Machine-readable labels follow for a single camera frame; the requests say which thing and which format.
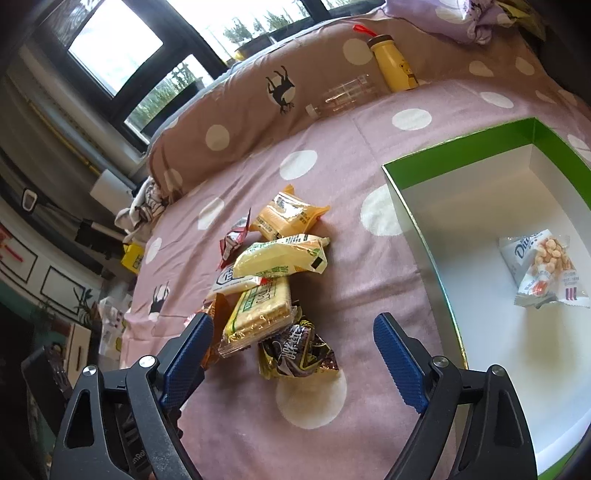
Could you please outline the striped white cloth pile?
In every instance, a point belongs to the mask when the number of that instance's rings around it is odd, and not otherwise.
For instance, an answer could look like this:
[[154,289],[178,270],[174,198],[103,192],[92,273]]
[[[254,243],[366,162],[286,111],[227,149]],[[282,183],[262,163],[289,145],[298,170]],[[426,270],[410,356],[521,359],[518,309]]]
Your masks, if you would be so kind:
[[123,243],[144,246],[168,205],[155,180],[148,176],[131,204],[115,216],[115,226],[125,232]]

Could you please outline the yellow carton box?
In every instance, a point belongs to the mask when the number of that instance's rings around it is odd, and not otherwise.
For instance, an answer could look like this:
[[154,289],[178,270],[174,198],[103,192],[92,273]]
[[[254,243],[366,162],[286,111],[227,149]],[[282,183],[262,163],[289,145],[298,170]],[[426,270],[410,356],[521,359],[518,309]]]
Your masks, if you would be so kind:
[[137,275],[139,273],[143,257],[143,246],[137,243],[124,244],[123,256],[120,263],[125,269]]

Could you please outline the clear plastic bottle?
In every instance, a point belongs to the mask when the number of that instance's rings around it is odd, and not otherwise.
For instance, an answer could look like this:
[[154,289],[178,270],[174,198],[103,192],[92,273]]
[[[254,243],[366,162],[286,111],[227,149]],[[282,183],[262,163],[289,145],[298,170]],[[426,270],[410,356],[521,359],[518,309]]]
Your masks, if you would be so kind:
[[305,111],[311,119],[318,120],[356,109],[377,98],[379,92],[370,76],[365,74],[329,89],[318,104],[305,106]]

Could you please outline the orange brown snack bag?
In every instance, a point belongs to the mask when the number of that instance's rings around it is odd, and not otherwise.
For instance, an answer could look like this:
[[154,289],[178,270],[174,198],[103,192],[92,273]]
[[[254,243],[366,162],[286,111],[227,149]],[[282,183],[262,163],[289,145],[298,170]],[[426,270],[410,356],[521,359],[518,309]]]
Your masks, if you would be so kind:
[[204,306],[201,307],[200,311],[207,314],[213,322],[211,346],[207,349],[200,364],[204,370],[207,370],[219,359],[217,347],[219,342],[221,342],[222,332],[226,323],[228,323],[232,309],[226,297],[223,294],[217,293],[212,299],[204,302]]

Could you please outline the orange yellow biscuit pack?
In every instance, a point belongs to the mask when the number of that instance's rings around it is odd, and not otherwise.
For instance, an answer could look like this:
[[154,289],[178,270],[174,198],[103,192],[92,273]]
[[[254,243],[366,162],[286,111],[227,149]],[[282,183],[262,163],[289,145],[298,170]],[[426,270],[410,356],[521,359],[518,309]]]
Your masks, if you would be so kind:
[[329,209],[298,198],[294,186],[288,184],[250,222],[249,231],[259,231],[267,241],[305,234]]

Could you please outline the pale yellow snack pack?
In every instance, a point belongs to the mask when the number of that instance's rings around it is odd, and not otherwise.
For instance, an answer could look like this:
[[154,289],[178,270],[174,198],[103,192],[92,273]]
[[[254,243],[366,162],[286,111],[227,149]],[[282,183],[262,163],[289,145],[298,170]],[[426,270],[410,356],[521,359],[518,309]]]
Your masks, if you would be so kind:
[[276,278],[295,273],[322,274],[328,267],[325,247],[329,237],[297,234],[267,242],[256,242],[245,249],[233,264],[236,277]]

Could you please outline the yellow black snack bag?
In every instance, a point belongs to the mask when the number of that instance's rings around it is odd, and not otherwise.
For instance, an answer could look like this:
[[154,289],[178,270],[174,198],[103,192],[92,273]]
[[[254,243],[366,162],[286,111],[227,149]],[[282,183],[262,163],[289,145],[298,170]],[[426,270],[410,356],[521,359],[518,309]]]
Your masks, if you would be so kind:
[[259,374],[266,379],[339,371],[334,350],[303,313],[286,329],[259,343],[257,361]]

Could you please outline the white blue snack bag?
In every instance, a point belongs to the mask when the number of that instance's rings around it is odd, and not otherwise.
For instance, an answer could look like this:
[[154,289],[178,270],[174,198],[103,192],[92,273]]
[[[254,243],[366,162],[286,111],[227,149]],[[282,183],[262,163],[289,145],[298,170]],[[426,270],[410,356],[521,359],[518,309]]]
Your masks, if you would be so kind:
[[590,297],[568,253],[567,237],[545,229],[526,236],[502,237],[498,245],[517,286],[516,306],[539,309],[560,303],[590,307]]

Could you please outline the white red milk snack pack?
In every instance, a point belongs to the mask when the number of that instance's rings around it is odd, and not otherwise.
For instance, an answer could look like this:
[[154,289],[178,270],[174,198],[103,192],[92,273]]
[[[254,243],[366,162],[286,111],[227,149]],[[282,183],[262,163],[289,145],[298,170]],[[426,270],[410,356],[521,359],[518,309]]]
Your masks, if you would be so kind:
[[259,276],[247,275],[235,277],[233,275],[233,265],[229,264],[218,273],[205,299],[213,300],[217,294],[231,296],[242,293],[256,288],[261,283],[263,283],[263,278]]

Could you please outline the red white candy wrapper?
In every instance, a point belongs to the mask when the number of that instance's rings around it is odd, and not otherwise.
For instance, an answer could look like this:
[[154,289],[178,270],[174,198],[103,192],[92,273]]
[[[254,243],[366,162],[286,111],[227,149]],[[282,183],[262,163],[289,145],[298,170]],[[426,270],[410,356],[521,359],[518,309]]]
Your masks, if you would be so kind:
[[252,217],[251,210],[247,211],[245,216],[240,217],[219,241],[219,253],[221,253],[219,269],[224,269],[235,260],[236,255],[245,244],[245,239],[249,234],[250,217]]

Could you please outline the yellow bottle red cap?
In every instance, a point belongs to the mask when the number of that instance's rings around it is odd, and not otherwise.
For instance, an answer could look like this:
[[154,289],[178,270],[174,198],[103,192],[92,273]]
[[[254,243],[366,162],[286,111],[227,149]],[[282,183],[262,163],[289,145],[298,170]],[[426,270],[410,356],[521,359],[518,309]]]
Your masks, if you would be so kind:
[[373,52],[386,84],[393,93],[413,90],[419,82],[409,62],[389,34],[378,34],[362,24],[353,25],[353,31],[369,37],[367,45]]

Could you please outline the soda cracker clear pack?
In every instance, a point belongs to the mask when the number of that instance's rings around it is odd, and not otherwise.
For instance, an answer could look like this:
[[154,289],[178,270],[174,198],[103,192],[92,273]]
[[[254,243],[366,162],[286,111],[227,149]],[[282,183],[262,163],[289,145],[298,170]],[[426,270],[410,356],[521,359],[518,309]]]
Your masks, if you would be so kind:
[[228,358],[256,345],[294,322],[296,308],[291,303],[287,277],[266,279],[242,293],[223,328],[217,352]]

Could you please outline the white paper roll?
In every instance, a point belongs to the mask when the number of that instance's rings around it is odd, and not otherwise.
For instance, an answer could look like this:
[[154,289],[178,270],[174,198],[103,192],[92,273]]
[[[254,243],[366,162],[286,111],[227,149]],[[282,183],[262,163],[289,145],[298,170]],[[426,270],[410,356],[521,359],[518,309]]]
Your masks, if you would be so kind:
[[90,195],[113,215],[117,215],[131,205],[131,192],[132,189],[111,171],[104,170],[90,190]]

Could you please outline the green white cardboard box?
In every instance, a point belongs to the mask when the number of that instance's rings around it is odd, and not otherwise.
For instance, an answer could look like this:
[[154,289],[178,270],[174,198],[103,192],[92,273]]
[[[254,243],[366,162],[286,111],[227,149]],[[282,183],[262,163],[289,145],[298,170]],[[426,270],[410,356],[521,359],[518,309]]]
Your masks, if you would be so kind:
[[590,169],[584,143],[526,118],[384,166],[445,354],[503,366],[532,435],[538,474],[554,479],[590,425],[590,311],[516,304],[504,238],[544,230],[566,241],[590,288]]

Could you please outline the black framed window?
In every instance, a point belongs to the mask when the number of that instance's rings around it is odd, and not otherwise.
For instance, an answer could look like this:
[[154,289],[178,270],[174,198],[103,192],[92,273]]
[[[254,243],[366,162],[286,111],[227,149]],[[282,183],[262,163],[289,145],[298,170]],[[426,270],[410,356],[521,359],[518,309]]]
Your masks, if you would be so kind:
[[376,1],[63,1],[33,35],[70,85],[138,152],[228,69]]

